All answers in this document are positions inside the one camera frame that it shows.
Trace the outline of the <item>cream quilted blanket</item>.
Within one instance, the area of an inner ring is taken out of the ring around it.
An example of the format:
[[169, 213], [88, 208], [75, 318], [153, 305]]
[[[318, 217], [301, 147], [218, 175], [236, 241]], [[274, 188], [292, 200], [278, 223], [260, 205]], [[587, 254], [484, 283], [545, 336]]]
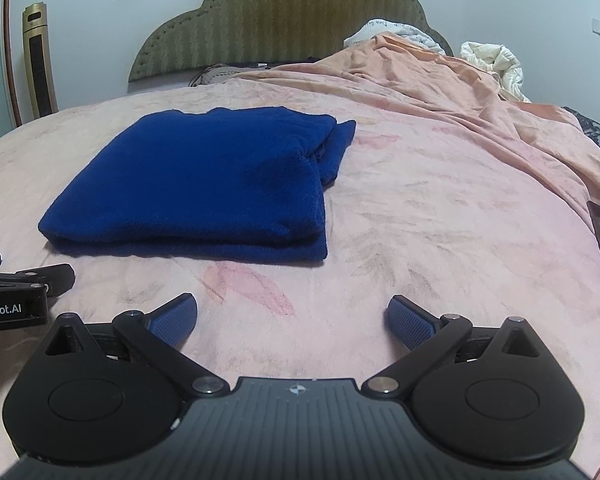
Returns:
[[460, 57], [467, 63], [489, 73], [500, 86], [500, 96], [507, 101], [530, 100], [522, 92], [524, 71], [521, 62], [504, 44], [480, 44], [465, 41], [460, 45]]

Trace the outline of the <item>gold standing air conditioner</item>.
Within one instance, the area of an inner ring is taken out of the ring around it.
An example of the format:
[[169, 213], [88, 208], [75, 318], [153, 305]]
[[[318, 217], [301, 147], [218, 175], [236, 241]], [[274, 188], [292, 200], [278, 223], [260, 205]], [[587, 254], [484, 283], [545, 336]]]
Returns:
[[50, 62], [47, 6], [33, 3], [22, 12], [22, 40], [24, 69], [26, 70], [29, 98], [35, 119], [58, 112]]

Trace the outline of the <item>olive green padded headboard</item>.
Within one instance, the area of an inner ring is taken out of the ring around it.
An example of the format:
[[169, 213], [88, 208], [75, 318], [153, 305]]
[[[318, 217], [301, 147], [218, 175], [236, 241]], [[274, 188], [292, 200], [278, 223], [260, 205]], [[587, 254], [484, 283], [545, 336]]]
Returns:
[[372, 18], [413, 25], [446, 54], [418, 0], [204, 0], [160, 25], [140, 47], [132, 82], [214, 64], [291, 63], [326, 58]]

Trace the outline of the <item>dark blue sweater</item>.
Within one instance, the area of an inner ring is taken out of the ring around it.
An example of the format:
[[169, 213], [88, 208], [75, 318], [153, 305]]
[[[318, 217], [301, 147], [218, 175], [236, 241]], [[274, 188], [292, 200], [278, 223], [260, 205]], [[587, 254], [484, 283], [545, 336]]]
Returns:
[[324, 193], [355, 130], [286, 107], [149, 114], [73, 178], [38, 228], [72, 256], [320, 262]]

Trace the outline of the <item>white floral pillow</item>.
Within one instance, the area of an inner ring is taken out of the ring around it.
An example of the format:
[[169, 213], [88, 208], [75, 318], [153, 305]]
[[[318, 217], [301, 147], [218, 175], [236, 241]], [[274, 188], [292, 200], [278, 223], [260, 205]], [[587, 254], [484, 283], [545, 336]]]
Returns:
[[445, 54], [445, 50], [442, 49], [441, 44], [419, 28], [409, 24], [383, 20], [382, 18], [373, 18], [366, 22], [352, 36], [343, 40], [343, 47], [355, 46], [380, 34], [393, 34], [409, 41], [417, 47], [437, 54]]

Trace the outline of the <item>pink bed sheet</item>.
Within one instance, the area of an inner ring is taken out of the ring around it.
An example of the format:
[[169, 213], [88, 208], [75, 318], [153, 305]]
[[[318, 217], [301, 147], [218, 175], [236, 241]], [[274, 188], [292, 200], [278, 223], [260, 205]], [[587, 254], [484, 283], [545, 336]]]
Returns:
[[364, 379], [402, 353], [384, 310], [401, 294], [482, 325], [526, 318], [585, 405], [574, 460], [600, 479], [600, 148], [560, 107], [501, 100], [486, 74], [379, 35], [321, 62], [70, 108], [0, 139], [7, 272], [60, 263], [38, 232], [53, 200], [119, 132], [159, 110], [284, 106], [358, 125], [325, 194], [327, 258], [259, 266], [81, 257], [54, 307], [87, 322], [182, 292], [186, 352], [215, 373]]

